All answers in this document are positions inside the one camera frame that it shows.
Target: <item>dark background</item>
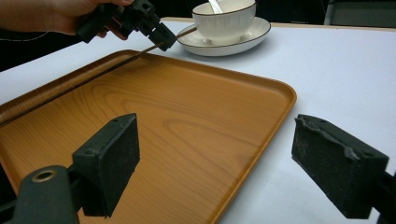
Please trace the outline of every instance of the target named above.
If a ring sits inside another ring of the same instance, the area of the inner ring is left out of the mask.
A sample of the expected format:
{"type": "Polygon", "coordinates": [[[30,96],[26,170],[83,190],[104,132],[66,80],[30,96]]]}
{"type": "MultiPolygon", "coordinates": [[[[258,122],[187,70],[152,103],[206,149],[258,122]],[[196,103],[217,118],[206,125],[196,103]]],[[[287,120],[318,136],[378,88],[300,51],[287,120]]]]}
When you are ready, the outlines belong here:
{"type": "MultiPolygon", "coordinates": [[[[190,18],[192,9],[206,0],[149,0],[160,17],[190,18]]],[[[269,22],[323,24],[326,0],[257,0],[256,16],[269,22]]],[[[79,42],[75,36],[48,33],[32,41],[0,41],[0,71],[27,63],[79,42]]]]}

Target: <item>bowl rim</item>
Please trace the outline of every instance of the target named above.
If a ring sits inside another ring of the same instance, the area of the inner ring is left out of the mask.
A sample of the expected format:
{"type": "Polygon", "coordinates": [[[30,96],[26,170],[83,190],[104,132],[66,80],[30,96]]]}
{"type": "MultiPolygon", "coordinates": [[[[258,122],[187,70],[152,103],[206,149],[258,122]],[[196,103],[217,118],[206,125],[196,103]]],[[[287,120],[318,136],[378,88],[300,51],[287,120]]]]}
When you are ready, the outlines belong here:
{"type": "Polygon", "coordinates": [[[247,8],[249,8],[249,7],[253,7],[253,6],[257,5],[257,0],[253,0],[253,2],[254,2],[254,3],[251,4],[251,5],[248,6],[248,7],[243,7],[243,8],[240,8],[240,9],[236,10],[236,11],[223,12],[223,13],[220,13],[220,14],[203,14],[203,13],[196,13],[196,12],[194,12],[194,10],[195,10],[197,7],[202,6],[202,5],[205,5],[205,4],[209,4],[209,3],[203,3],[203,4],[201,4],[201,5],[199,5],[199,6],[196,6],[195,8],[192,9],[192,15],[198,15],[198,16],[219,16],[219,15],[227,15],[227,14],[231,14],[231,13],[235,13],[235,12],[238,12],[238,11],[242,11],[242,10],[245,10],[245,9],[247,9],[247,8]]]}

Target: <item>tabletop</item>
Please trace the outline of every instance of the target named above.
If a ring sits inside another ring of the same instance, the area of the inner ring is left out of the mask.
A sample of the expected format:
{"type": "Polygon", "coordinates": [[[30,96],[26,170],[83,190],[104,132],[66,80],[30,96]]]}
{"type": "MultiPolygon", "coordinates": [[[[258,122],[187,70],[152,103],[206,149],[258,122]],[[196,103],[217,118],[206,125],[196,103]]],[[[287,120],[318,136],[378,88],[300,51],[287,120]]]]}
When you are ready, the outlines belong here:
{"type": "MultiPolygon", "coordinates": [[[[165,21],[174,32],[189,21],[165,21]]],[[[387,154],[396,170],[396,33],[321,26],[274,24],[260,45],[235,55],[193,55],[176,43],[152,54],[208,64],[291,85],[297,102],[239,190],[220,223],[376,223],[346,219],[291,158],[294,119],[326,119],[387,154]]],[[[114,35],[78,43],[0,73],[0,104],[87,63],[122,49],[142,50],[151,42],[139,33],[127,41],[114,35]]]]}

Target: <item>white bowl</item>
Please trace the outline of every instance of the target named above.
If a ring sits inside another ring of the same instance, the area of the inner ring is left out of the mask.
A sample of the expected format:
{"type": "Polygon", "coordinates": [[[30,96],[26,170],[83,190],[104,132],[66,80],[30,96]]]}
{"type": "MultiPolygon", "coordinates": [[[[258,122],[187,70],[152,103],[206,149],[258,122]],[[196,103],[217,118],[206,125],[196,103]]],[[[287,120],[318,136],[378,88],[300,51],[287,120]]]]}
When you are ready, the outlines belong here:
{"type": "Polygon", "coordinates": [[[192,11],[195,26],[214,45],[237,43],[254,21],[256,1],[219,0],[218,3],[223,11],[221,14],[214,14],[209,3],[195,7],[192,11]]]}

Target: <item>black object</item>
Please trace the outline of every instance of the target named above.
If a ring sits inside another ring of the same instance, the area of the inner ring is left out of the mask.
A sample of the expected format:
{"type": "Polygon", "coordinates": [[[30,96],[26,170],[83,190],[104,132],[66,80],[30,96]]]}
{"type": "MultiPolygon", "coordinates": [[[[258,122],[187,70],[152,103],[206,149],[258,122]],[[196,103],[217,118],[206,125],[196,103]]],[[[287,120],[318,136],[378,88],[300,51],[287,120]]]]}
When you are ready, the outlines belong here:
{"type": "Polygon", "coordinates": [[[154,44],[163,43],[160,49],[166,51],[176,42],[175,35],[154,13],[155,6],[148,0],[135,0],[128,7],[111,3],[100,5],[76,30],[76,36],[89,43],[96,34],[114,17],[120,21],[120,33],[128,36],[132,31],[141,32],[154,44]]]}
{"type": "Polygon", "coordinates": [[[73,153],[68,169],[53,165],[26,176],[0,216],[13,209],[13,224],[75,224],[82,207],[86,216],[111,217],[139,158],[135,114],[113,119],[73,153]]]}
{"type": "Polygon", "coordinates": [[[307,115],[296,119],[291,154],[345,217],[368,218],[374,207],[383,223],[396,223],[396,177],[385,172],[385,154],[307,115]]]}

